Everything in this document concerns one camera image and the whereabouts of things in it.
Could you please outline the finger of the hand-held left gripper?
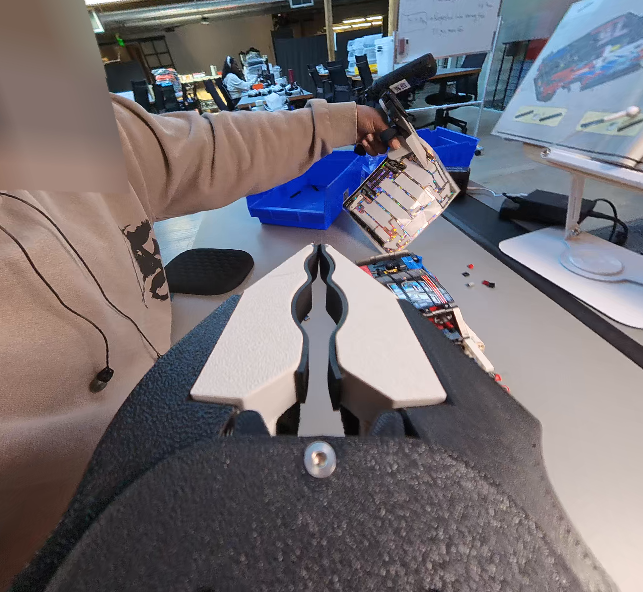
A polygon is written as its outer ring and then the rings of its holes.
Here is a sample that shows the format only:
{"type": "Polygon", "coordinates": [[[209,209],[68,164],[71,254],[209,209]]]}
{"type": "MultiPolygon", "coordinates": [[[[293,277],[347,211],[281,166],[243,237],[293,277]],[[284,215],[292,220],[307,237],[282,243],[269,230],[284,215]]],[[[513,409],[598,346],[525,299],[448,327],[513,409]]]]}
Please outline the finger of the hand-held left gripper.
{"type": "Polygon", "coordinates": [[[393,125],[388,128],[388,159],[400,162],[413,155],[418,163],[429,162],[429,152],[424,141],[412,125],[393,125]]]}

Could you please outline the holographic sticker sheet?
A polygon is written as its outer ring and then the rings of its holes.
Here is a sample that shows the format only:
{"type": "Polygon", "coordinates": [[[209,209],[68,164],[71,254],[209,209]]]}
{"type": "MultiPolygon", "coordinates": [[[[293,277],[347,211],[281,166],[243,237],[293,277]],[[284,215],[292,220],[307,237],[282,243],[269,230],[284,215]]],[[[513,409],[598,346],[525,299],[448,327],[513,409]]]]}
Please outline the holographic sticker sheet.
{"type": "Polygon", "coordinates": [[[343,202],[382,251],[407,248],[455,200],[459,186],[433,151],[391,152],[343,202]]]}

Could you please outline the lego race car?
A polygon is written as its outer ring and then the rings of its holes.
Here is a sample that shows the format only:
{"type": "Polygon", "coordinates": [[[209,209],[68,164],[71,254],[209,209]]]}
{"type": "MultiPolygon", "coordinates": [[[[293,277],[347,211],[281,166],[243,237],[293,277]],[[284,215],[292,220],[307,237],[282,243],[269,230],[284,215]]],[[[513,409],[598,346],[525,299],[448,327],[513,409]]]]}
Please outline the lego race car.
{"type": "Polygon", "coordinates": [[[510,394],[509,386],[503,382],[493,363],[487,358],[484,342],[465,322],[461,309],[451,294],[425,268],[422,256],[401,250],[357,260],[356,265],[392,291],[398,300],[412,304],[423,318],[433,323],[447,339],[459,346],[466,356],[510,394]]]}

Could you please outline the person's left forearm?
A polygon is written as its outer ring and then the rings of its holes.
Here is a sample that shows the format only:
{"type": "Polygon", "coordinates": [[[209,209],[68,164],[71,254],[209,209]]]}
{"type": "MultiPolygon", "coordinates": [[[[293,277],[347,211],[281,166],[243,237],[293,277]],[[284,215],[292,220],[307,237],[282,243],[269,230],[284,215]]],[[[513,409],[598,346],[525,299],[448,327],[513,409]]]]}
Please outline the person's left forearm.
{"type": "Polygon", "coordinates": [[[353,102],[313,100],[295,111],[159,117],[162,149],[147,178],[154,217],[222,208],[301,176],[357,142],[358,110],[353,102]]]}

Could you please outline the person's left hand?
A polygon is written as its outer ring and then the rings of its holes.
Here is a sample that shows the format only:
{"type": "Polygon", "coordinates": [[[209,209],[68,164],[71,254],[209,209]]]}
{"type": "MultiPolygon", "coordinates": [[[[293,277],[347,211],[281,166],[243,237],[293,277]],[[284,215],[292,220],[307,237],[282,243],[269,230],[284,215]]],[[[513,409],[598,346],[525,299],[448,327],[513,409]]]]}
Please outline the person's left hand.
{"type": "Polygon", "coordinates": [[[390,138],[387,143],[381,140],[381,133],[388,129],[388,123],[380,110],[371,106],[358,105],[356,112],[356,146],[360,146],[366,154],[377,156],[401,146],[398,138],[390,138]]]}

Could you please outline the stack of white containers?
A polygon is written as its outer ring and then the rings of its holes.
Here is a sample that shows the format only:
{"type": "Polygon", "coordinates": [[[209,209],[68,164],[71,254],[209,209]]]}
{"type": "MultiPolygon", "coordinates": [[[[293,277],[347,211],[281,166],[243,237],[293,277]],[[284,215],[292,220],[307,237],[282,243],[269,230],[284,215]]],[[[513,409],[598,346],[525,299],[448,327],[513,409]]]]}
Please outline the stack of white containers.
{"type": "Polygon", "coordinates": [[[358,58],[366,58],[372,74],[388,74],[394,69],[394,38],[381,34],[366,35],[347,43],[348,67],[350,74],[358,74],[358,58]]]}

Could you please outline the whiteboard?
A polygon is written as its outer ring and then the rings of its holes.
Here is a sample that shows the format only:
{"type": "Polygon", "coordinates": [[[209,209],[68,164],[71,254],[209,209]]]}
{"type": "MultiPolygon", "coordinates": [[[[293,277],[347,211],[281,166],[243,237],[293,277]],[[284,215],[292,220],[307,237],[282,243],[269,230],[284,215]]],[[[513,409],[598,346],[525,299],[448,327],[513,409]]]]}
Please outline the whiteboard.
{"type": "Polygon", "coordinates": [[[456,75],[473,76],[478,72],[476,98],[470,101],[440,103],[434,108],[446,111],[457,107],[478,109],[474,128],[469,134],[477,136],[484,94],[491,73],[496,43],[502,25],[503,0],[399,0],[398,29],[394,34],[394,67],[399,68],[425,54],[436,61],[455,60],[483,55],[480,66],[452,68],[448,81],[456,75]]]}

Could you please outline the black wrist rest pad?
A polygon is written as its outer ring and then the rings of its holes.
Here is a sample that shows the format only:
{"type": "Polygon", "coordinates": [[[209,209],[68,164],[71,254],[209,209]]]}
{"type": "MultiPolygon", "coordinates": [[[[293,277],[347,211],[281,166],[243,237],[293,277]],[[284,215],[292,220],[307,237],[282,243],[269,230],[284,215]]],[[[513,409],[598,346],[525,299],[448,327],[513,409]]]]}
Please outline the black wrist rest pad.
{"type": "Polygon", "coordinates": [[[197,248],[187,250],[165,266],[171,294],[217,296],[240,286],[254,267],[246,251],[197,248]]]}

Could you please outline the cluttered background desk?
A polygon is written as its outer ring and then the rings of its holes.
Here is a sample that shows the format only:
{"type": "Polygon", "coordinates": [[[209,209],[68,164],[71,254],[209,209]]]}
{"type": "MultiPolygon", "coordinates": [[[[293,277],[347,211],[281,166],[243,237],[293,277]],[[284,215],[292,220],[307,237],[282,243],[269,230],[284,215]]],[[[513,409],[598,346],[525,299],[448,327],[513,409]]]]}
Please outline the cluttered background desk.
{"type": "Polygon", "coordinates": [[[236,110],[279,111],[301,108],[315,98],[315,94],[301,85],[296,72],[269,62],[267,55],[256,49],[239,53],[240,62],[248,81],[253,81],[248,90],[242,91],[236,110]]]}

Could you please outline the blue plastic bin with label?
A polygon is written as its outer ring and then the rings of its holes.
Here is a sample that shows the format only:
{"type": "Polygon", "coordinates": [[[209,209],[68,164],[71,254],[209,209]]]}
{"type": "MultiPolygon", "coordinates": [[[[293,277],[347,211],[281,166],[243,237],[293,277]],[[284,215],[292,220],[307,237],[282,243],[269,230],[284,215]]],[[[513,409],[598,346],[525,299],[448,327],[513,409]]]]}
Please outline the blue plastic bin with label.
{"type": "Polygon", "coordinates": [[[249,214],[263,225],[327,230],[360,185],[362,164],[353,152],[333,151],[298,178],[247,196],[249,214]]]}

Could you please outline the black power adapter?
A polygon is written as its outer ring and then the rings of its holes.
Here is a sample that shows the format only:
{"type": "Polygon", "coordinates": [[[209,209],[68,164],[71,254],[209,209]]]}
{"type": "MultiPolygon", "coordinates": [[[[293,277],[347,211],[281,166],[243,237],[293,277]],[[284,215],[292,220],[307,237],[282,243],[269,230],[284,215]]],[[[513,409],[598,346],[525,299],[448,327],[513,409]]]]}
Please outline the black power adapter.
{"type": "Polygon", "coordinates": [[[504,194],[499,218],[503,221],[524,221],[546,226],[564,226],[567,221],[568,196],[546,190],[527,195],[504,194]]]}

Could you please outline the white instruction booklet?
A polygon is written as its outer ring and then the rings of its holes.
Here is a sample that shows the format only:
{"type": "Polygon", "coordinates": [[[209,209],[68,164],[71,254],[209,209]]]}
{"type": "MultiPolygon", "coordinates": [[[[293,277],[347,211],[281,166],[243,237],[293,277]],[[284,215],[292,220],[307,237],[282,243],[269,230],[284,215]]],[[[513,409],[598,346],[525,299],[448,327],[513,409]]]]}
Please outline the white instruction booklet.
{"type": "Polygon", "coordinates": [[[642,0],[570,6],[492,132],[642,169],[642,0]]]}

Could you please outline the white booklet stand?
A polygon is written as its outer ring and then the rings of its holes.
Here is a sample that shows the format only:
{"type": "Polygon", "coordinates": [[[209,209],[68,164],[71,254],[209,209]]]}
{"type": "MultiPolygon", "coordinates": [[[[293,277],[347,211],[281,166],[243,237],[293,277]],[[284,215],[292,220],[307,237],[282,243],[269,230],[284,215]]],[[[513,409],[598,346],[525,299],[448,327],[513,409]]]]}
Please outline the white booklet stand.
{"type": "Polygon", "coordinates": [[[585,181],[595,179],[642,191],[642,170],[599,162],[567,149],[525,145],[531,158],[570,174],[564,227],[506,239],[499,249],[615,322],[642,329],[642,256],[579,225],[585,181]]]}

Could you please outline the row of black office chairs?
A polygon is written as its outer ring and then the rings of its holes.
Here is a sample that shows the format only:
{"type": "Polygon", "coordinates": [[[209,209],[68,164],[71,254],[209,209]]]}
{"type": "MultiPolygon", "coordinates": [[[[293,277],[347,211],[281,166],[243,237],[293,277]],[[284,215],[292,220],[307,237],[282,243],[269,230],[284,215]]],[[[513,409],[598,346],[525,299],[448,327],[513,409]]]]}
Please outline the row of black office chairs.
{"type": "Polygon", "coordinates": [[[131,97],[143,109],[153,114],[177,111],[196,111],[198,114],[234,111],[236,106],[225,87],[217,78],[193,79],[179,83],[179,91],[172,82],[148,84],[132,80],[130,90],[122,95],[131,97]]]}

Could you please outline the grey ceiling duct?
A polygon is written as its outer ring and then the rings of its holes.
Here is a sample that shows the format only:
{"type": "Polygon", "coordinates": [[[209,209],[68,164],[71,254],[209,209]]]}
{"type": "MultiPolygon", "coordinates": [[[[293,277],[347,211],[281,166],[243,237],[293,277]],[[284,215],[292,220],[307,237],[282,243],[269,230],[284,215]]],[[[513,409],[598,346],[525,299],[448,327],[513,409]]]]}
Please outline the grey ceiling duct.
{"type": "Polygon", "coordinates": [[[98,12],[104,27],[170,26],[203,19],[272,14],[290,10],[289,0],[196,0],[138,9],[98,12]]]}

